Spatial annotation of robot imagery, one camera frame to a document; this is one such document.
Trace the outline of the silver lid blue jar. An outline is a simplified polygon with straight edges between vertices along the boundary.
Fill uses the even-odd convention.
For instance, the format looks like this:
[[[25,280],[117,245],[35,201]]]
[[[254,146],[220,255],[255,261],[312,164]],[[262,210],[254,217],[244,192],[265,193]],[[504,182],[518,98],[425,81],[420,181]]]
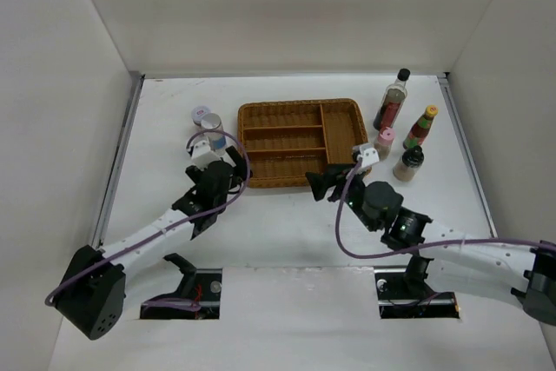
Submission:
[[[225,154],[227,138],[222,133],[222,119],[215,113],[208,113],[201,119],[201,127],[206,130],[205,136],[208,138],[211,149],[219,156]]]

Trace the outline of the white lid sauce jar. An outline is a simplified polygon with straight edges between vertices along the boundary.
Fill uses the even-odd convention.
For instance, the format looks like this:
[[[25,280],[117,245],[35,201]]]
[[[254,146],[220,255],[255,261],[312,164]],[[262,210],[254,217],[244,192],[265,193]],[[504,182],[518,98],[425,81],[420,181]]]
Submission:
[[[191,119],[197,131],[202,130],[202,119],[203,117],[205,117],[207,114],[210,113],[211,113],[211,109],[204,105],[196,106],[191,110],[190,112]]]

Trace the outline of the black cap pepper grinder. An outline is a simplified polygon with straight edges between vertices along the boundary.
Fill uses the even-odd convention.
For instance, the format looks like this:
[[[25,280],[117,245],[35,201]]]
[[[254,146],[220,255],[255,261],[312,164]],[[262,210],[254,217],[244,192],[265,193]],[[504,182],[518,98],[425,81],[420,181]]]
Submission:
[[[425,160],[423,149],[416,145],[406,149],[393,168],[393,175],[401,182],[410,182]]]

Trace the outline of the red chili sauce bottle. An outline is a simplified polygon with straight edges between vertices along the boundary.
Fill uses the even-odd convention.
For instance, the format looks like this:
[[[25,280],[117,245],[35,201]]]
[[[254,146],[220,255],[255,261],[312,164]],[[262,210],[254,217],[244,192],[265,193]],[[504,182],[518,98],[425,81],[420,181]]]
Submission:
[[[434,118],[437,115],[438,107],[435,105],[428,105],[420,118],[408,131],[407,136],[403,141],[403,148],[411,149],[416,146],[421,146],[426,140],[434,122]]]

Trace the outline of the tall dark sauce bottle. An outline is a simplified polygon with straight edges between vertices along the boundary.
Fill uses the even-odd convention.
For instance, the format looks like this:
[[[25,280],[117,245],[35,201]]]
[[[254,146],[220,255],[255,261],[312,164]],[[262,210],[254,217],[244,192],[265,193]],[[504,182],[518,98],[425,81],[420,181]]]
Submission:
[[[407,98],[406,83],[411,71],[406,68],[399,70],[396,80],[387,86],[382,98],[381,106],[374,118],[373,126],[380,131],[383,128],[392,128],[400,113],[400,109]]]

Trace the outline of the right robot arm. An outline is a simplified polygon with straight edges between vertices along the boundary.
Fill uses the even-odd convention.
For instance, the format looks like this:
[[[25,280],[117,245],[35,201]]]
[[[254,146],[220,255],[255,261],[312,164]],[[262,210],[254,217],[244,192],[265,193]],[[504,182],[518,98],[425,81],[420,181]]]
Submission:
[[[410,255],[403,288],[420,298],[431,290],[502,301],[534,320],[555,323],[555,245],[476,238],[403,205],[383,181],[364,183],[356,164],[331,164],[306,174],[314,199],[349,207],[366,230],[380,231],[386,256]]]

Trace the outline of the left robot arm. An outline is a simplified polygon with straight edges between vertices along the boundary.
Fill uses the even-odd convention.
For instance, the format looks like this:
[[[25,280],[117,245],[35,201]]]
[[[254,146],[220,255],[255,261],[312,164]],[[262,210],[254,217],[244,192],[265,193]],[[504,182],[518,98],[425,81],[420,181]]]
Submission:
[[[203,297],[197,270],[177,250],[216,223],[218,216],[246,188],[252,176],[250,161],[242,146],[229,146],[224,157],[186,169],[192,188],[150,225],[119,242],[78,249],[61,283],[46,298],[89,340],[106,335],[122,315],[128,281],[160,261],[178,270],[165,280],[168,294],[142,303],[141,317],[194,318],[210,309]]]

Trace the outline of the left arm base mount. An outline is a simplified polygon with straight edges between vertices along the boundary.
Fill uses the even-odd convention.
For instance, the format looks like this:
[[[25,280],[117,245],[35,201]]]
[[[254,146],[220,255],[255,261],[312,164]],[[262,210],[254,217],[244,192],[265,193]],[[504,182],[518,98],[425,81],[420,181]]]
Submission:
[[[144,301],[141,320],[218,320],[220,318],[221,268],[196,268],[177,253],[164,256],[182,274],[176,290]]]

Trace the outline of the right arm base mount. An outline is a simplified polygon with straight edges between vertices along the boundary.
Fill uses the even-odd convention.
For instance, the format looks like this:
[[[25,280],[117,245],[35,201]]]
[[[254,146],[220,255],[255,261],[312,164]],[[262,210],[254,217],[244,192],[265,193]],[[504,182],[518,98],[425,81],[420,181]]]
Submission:
[[[374,271],[379,315],[383,320],[459,319],[455,294],[436,292],[426,283],[429,260],[412,256],[406,267]]]

